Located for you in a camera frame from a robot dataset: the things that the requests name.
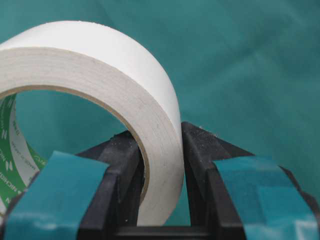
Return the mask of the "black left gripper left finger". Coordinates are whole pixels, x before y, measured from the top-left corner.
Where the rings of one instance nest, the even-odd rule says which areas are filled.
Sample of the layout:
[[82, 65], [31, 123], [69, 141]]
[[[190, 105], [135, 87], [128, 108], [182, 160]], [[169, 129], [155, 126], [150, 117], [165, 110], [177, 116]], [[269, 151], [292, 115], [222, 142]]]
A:
[[54, 152], [30, 186], [14, 197], [3, 240], [105, 240], [135, 227], [144, 164], [130, 132], [76, 155]]

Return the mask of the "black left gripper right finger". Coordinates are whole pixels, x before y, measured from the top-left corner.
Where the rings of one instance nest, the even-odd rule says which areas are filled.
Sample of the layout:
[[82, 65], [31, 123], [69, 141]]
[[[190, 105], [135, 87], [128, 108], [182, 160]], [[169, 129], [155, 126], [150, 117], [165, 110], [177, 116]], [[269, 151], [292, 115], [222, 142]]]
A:
[[192, 226], [214, 240], [317, 240], [320, 207], [293, 173], [183, 122]]

